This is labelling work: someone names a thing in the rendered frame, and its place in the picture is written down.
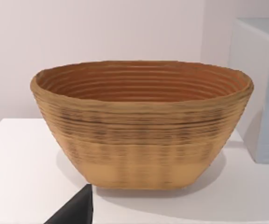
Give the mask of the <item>brown woven basket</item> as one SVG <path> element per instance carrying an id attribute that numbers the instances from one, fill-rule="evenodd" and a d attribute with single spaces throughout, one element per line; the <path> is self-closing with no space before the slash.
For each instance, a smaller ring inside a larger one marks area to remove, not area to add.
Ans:
<path id="1" fill-rule="evenodd" d="M 38 72 L 30 89 L 56 142 L 91 184 L 180 189 L 212 164 L 254 90 L 239 70 L 100 61 Z"/>

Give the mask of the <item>pale blue white box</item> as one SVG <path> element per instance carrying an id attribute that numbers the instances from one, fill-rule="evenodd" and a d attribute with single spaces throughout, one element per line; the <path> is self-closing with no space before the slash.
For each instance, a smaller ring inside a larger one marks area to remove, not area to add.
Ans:
<path id="1" fill-rule="evenodd" d="M 236 129 L 253 160 L 269 164 L 269 18 L 235 21 L 228 67 L 253 80 L 254 91 Z"/>

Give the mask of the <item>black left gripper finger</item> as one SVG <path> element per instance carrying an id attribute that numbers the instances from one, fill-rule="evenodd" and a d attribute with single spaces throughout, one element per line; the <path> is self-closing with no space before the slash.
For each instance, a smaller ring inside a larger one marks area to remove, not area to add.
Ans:
<path id="1" fill-rule="evenodd" d="M 44 224 L 92 224 L 92 185 L 86 184 Z"/>

